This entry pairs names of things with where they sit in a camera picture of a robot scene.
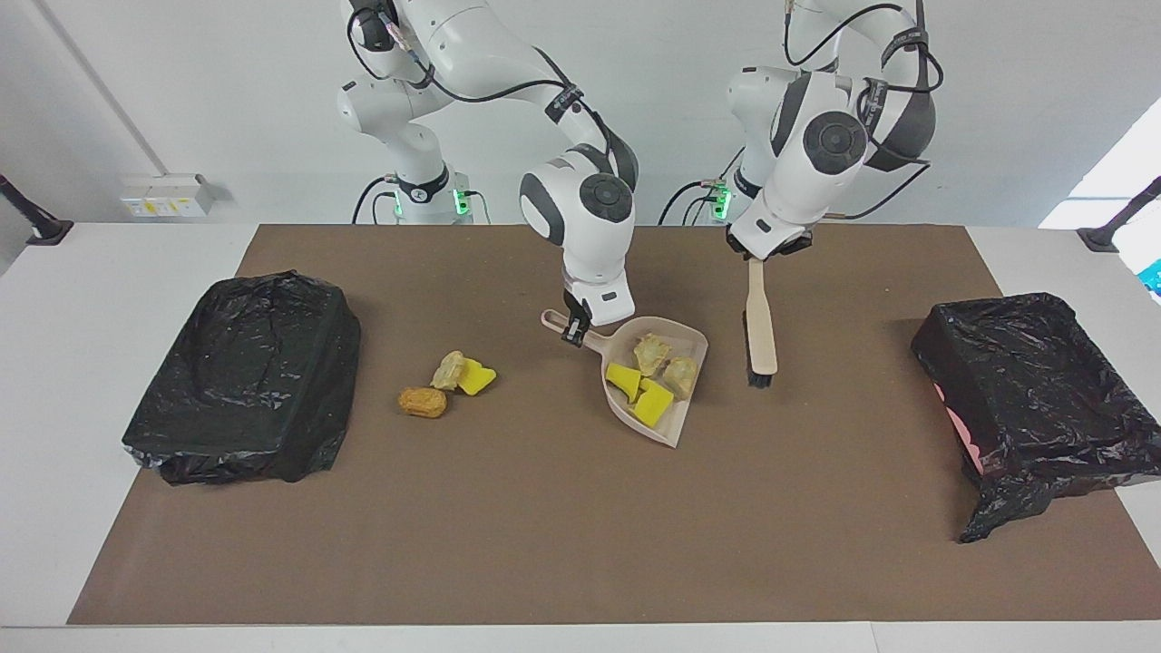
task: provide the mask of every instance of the food piece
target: food piece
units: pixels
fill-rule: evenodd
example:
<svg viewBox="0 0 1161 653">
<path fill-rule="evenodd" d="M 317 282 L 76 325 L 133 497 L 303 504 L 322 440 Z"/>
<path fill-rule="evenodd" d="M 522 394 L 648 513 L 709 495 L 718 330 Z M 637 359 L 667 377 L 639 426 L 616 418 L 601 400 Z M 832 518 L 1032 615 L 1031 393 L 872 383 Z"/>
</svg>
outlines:
<svg viewBox="0 0 1161 653">
<path fill-rule="evenodd" d="M 641 369 L 641 373 L 646 376 L 652 376 L 657 373 L 661 365 L 665 363 L 665 358 L 669 357 L 669 350 L 670 346 L 664 340 L 649 333 L 644 338 L 641 338 L 637 346 L 633 347 L 633 356 L 637 357 L 637 367 Z"/>
<path fill-rule="evenodd" d="M 698 364 L 692 358 L 682 356 L 669 361 L 661 379 L 665 382 L 665 387 L 673 390 L 677 399 L 686 401 L 693 395 L 693 381 L 697 378 Z"/>
<path fill-rule="evenodd" d="M 439 369 L 432 376 L 432 387 L 440 390 L 455 392 L 460 385 L 460 376 L 463 375 L 464 364 L 463 352 L 454 351 L 444 357 L 439 364 Z"/>
<path fill-rule="evenodd" d="M 496 380 L 496 371 L 481 365 L 478 360 L 463 359 L 463 374 L 460 375 L 460 389 L 468 396 L 476 396 Z"/>
<path fill-rule="evenodd" d="M 661 416 L 673 403 L 673 393 L 649 379 L 641 381 L 641 389 L 644 390 L 644 394 L 637 399 L 637 404 L 633 407 L 633 415 L 646 426 L 655 429 Z"/>
<path fill-rule="evenodd" d="M 447 395 L 434 388 L 408 388 L 399 393 L 399 408 L 408 415 L 437 419 L 447 411 Z"/>
<path fill-rule="evenodd" d="M 629 403 L 637 401 L 637 394 L 641 392 L 640 371 L 610 363 L 608 369 L 605 371 L 605 380 L 620 388 L 625 396 L 629 397 Z"/>
</svg>

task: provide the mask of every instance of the blue object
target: blue object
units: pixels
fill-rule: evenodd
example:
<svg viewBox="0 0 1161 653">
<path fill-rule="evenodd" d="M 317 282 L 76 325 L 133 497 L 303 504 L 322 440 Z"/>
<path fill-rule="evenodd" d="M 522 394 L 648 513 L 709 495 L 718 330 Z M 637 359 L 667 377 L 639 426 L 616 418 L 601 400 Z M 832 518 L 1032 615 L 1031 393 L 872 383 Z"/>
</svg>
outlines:
<svg viewBox="0 0 1161 653">
<path fill-rule="evenodd" d="M 1161 260 L 1141 272 L 1140 278 L 1153 294 L 1161 296 Z"/>
</svg>

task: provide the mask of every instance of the dustpan handle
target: dustpan handle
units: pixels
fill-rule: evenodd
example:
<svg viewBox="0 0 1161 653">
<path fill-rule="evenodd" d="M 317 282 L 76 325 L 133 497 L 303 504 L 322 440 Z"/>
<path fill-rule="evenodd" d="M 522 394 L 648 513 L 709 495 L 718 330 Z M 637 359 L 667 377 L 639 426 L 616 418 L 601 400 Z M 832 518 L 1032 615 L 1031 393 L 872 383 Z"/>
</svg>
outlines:
<svg viewBox="0 0 1161 653">
<path fill-rule="evenodd" d="M 540 314 L 540 323 L 548 326 L 553 331 L 563 335 L 564 330 L 569 326 L 569 318 L 553 309 L 548 309 Z M 590 330 L 585 333 L 584 346 L 604 356 L 608 351 L 608 337 Z"/>
</svg>

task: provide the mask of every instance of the white table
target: white table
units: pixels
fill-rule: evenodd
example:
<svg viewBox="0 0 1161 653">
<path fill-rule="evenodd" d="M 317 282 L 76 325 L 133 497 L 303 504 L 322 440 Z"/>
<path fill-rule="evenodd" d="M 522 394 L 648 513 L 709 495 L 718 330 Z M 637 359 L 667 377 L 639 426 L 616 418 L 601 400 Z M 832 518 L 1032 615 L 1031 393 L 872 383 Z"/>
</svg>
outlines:
<svg viewBox="0 0 1161 653">
<path fill-rule="evenodd" d="M 0 277 L 0 651 L 1155 651 L 1161 622 L 492 627 L 65 627 L 136 465 L 117 443 L 202 293 L 253 225 L 79 224 Z M 972 229 L 1005 294 L 1068 301 L 1161 415 L 1161 306 L 1070 232 Z M 1118 490 L 1161 560 L 1161 482 Z"/>
</svg>

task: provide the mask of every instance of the bright window light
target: bright window light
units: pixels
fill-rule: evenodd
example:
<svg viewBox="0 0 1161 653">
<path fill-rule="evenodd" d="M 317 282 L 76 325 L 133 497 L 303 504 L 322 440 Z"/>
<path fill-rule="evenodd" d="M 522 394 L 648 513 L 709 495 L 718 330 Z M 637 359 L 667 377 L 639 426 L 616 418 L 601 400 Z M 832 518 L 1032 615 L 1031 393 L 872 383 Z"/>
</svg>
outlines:
<svg viewBox="0 0 1161 653">
<path fill-rule="evenodd" d="M 1158 177 L 1161 177 L 1161 100 L 1084 175 L 1068 199 L 1040 223 L 1040 229 L 1102 227 Z M 1117 231 L 1113 243 L 1125 265 L 1148 284 L 1161 261 L 1161 200 L 1145 207 Z M 1161 296 L 1154 299 L 1161 303 Z"/>
</svg>

